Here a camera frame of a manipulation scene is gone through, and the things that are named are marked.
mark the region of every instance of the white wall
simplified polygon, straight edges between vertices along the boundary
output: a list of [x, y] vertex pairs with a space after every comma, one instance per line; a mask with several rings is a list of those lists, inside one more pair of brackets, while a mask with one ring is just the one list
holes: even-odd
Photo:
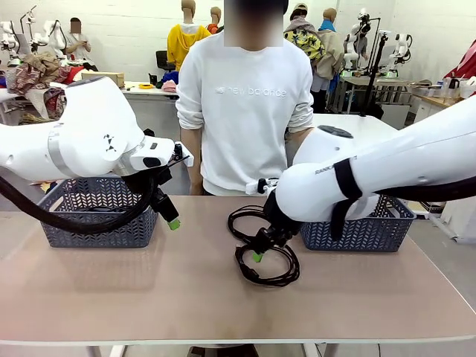
[[[196, 0], [195, 22], [207, 25], [210, 8], [223, 9], [224, 0]], [[291, 0], [289, 15], [301, 1]], [[476, 36], [476, 1], [458, 0], [448, 7], [443, 0], [304, 0], [309, 6], [308, 20], [318, 27], [322, 10], [338, 8], [336, 28], [343, 36], [357, 23], [366, 7], [372, 17], [382, 17], [381, 28], [414, 37], [413, 59], [402, 75], [436, 82], [455, 67]], [[181, 0], [0, 0], [0, 21], [13, 19], [19, 31], [19, 17], [34, 4], [40, 31], [47, 19], [59, 19], [68, 30], [69, 19], [79, 17], [83, 32], [89, 35], [92, 56], [100, 70], [123, 71], [128, 80], [147, 80], [147, 73], [159, 73], [155, 51], [167, 48], [170, 28], [182, 20]], [[222, 22], [225, 21], [223, 9]], [[7, 53], [0, 51], [0, 59]]]

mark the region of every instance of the white sweatshirt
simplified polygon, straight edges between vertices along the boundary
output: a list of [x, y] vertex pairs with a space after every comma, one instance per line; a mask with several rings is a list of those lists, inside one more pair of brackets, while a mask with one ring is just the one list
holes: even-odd
[[284, 134], [312, 127], [312, 69], [305, 53], [283, 47], [249, 52], [219, 33], [197, 42], [180, 70], [178, 119], [203, 128], [204, 188], [244, 196], [248, 183], [287, 168]]

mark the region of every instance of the blue scarf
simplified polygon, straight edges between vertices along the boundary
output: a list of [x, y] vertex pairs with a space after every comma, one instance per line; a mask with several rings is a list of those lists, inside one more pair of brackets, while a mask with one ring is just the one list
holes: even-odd
[[331, 30], [332, 32], [335, 32], [334, 24], [330, 20], [324, 20], [322, 22], [321, 28], [319, 28], [319, 31], [322, 30]]

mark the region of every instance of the orange garment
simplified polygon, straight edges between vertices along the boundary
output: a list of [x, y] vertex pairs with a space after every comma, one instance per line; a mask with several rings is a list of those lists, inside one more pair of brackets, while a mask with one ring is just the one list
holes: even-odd
[[207, 27], [207, 30], [212, 35], [214, 35], [218, 31], [218, 25], [217, 24], [209, 24], [208, 27]]
[[199, 26], [197, 32], [190, 35], [184, 33], [181, 25], [176, 25], [170, 31], [167, 39], [167, 61], [175, 63], [176, 71], [180, 71], [180, 67], [193, 44], [210, 35], [211, 33], [203, 26]]

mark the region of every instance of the gray basket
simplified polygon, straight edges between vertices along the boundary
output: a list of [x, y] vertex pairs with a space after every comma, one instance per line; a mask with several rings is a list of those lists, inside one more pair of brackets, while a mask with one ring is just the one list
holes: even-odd
[[305, 223], [304, 245], [312, 251], [398, 251], [415, 214], [399, 199], [381, 196], [367, 218], [346, 221], [342, 238], [332, 241], [330, 222]]
[[[57, 216], [82, 223], [101, 223], [117, 218], [122, 212], [84, 212], [95, 207], [132, 206], [141, 197], [132, 193], [121, 178], [76, 178], [58, 184], [40, 203]], [[144, 248], [149, 245], [157, 213], [148, 207], [138, 218], [113, 232], [73, 234], [42, 223], [54, 248]]]

